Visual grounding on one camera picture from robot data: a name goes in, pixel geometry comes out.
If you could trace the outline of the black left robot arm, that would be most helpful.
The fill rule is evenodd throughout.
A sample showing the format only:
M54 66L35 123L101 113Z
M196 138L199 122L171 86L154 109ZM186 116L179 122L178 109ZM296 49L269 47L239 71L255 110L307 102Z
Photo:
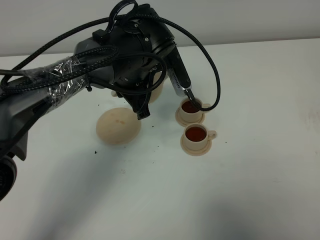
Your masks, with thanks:
M40 54L87 28L107 24L80 42L72 56L25 69ZM28 132L45 114L83 89L107 88L124 98L137 118L150 115L151 93L164 81L176 50L173 23L149 4L119 2L106 18L78 26L51 40L11 70L1 70L0 196L12 189L17 166L27 156Z

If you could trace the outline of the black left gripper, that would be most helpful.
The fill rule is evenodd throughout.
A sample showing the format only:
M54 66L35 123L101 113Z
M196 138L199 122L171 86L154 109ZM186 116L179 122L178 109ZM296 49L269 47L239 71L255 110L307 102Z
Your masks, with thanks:
M111 89L125 98L138 120L150 116L149 103L152 91L158 87L156 73L160 62L155 59L118 59L112 63Z

